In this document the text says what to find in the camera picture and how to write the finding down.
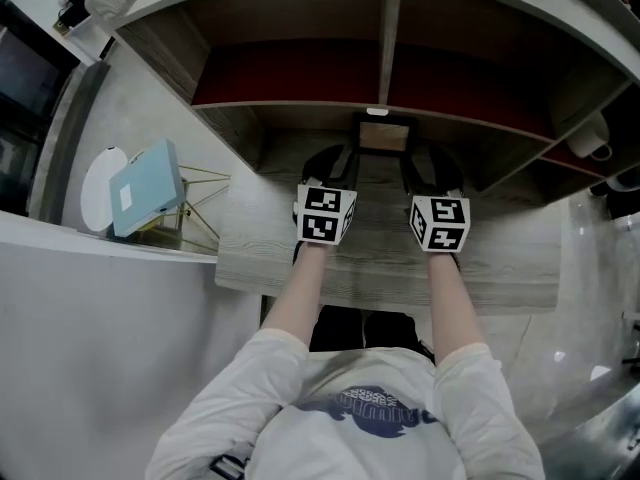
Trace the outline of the white background table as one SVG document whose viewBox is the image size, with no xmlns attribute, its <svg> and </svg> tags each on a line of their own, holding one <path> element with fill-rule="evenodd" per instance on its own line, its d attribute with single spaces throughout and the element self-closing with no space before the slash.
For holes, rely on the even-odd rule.
<svg viewBox="0 0 640 480">
<path fill-rule="evenodd" d="M 77 25 L 66 25 L 58 17 L 53 24 L 53 30 L 65 47 L 75 49 L 80 54 L 79 59 L 86 65 L 104 60 L 115 42 L 115 38 L 91 15 Z"/>
</svg>

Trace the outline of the black framed picture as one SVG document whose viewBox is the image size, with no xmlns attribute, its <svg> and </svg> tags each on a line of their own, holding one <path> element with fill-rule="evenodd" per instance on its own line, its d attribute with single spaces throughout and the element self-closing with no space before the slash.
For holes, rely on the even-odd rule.
<svg viewBox="0 0 640 480">
<path fill-rule="evenodd" d="M 353 148 L 361 154 L 400 157 L 412 150 L 417 120 L 404 116 L 353 115 Z"/>
</svg>

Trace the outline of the person's white printed shirt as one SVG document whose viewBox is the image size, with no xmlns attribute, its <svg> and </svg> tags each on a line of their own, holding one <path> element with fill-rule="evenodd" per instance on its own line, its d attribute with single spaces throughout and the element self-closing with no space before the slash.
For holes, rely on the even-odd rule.
<svg viewBox="0 0 640 480">
<path fill-rule="evenodd" d="M 222 455 L 247 480 L 545 480 L 484 344 L 433 365 L 261 330 L 162 435 L 146 480 L 202 480 Z"/>
</svg>

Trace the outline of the person's black trousers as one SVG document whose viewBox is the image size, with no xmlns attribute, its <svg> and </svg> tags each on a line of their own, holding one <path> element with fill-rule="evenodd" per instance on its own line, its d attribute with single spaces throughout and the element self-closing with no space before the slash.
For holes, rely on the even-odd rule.
<svg viewBox="0 0 640 480">
<path fill-rule="evenodd" d="M 311 352 L 366 348 L 403 348 L 424 352 L 415 321 L 408 315 L 329 305 L 321 309 L 312 332 Z"/>
</svg>

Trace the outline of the person's left forearm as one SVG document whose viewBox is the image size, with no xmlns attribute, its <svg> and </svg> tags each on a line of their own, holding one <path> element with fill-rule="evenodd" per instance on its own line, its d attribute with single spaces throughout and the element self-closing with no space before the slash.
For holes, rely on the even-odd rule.
<svg viewBox="0 0 640 480">
<path fill-rule="evenodd" d="M 320 294 L 330 247 L 303 242 L 289 278 L 261 328 L 276 329 L 310 345 L 320 313 Z"/>
</svg>

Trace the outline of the white mug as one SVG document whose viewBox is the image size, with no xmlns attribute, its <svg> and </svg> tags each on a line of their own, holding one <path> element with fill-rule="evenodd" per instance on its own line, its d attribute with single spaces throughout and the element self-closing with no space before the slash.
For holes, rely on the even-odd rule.
<svg viewBox="0 0 640 480">
<path fill-rule="evenodd" d="M 604 162 L 609 160 L 613 154 L 609 139 L 610 132 L 607 122 L 601 113 L 596 113 L 568 137 L 566 143 L 576 157 Z"/>
</svg>

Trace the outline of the wooden shelf desk unit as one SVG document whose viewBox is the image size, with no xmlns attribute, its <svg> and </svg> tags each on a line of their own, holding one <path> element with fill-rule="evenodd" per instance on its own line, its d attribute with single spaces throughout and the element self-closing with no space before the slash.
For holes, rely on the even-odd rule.
<svg viewBox="0 0 640 480">
<path fill-rule="evenodd" d="M 368 107 L 417 120 L 463 175 L 463 274 L 484 314 L 553 311 L 560 202 L 640 166 L 640 17 L 624 0 L 86 0 L 91 15 L 236 157 L 218 248 L 224 287 L 273 296 L 297 243 L 305 162 L 353 148 Z M 612 157 L 566 139 L 596 113 Z M 353 220 L 322 300 L 423 310 L 426 256 L 409 225 L 400 157 L 358 152 Z"/>
</svg>

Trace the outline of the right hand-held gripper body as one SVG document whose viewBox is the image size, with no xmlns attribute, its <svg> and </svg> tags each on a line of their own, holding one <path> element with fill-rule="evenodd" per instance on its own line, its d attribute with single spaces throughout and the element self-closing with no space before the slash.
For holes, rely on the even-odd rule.
<svg viewBox="0 0 640 480">
<path fill-rule="evenodd" d="M 467 198 L 414 196 L 409 225 L 422 251 L 460 252 L 471 227 Z"/>
</svg>

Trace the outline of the black bag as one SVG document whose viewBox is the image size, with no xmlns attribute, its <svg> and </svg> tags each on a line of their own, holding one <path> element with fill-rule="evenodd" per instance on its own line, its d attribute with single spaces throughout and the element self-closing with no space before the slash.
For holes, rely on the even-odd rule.
<svg viewBox="0 0 640 480">
<path fill-rule="evenodd" d="M 611 220 L 640 212 L 640 166 L 592 186 L 589 192 L 592 196 L 605 198 Z"/>
</svg>

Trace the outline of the person's right forearm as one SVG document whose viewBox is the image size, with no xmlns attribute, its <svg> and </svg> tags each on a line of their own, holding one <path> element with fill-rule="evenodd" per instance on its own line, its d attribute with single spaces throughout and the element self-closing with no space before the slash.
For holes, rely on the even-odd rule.
<svg viewBox="0 0 640 480">
<path fill-rule="evenodd" d="M 454 257 L 430 253 L 427 267 L 434 354 L 440 364 L 457 350 L 485 340 Z"/>
</svg>

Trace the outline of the black cabinet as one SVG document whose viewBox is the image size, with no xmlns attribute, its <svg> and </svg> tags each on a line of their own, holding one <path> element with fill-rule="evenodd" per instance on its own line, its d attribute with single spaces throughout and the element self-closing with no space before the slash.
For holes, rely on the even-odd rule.
<svg viewBox="0 0 640 480">
<path fill-rule="evenodd" d="M 78 61 L 0 0 L 0 210 L 26 216 L 56 104 Z"/>
</svg>

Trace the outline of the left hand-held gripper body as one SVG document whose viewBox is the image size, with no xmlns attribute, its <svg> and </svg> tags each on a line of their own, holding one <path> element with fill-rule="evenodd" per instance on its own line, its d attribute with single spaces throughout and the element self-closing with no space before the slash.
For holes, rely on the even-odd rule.
<svg viewBox="0 0 640 480">
<path fill-rule="evenodd" d="M 299 184 L 294 204 L 297 239 L 338 245 L 353 220 L 356 201 L 356 191 Z"/>
</svg>

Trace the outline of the white round disc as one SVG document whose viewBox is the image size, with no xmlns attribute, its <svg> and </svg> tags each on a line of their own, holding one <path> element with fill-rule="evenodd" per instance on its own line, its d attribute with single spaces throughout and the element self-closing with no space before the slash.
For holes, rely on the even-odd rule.
<svg viewBox="0 0 640 480">
<path fill-rule="evenodd" d="M 82 183 L 80 208 L 84 224 L 90 231 L 100 233 L 112 224 L 110 180 L 127 163 L 122 149 L 109 147 L 89 166 Z"/>
</svg>

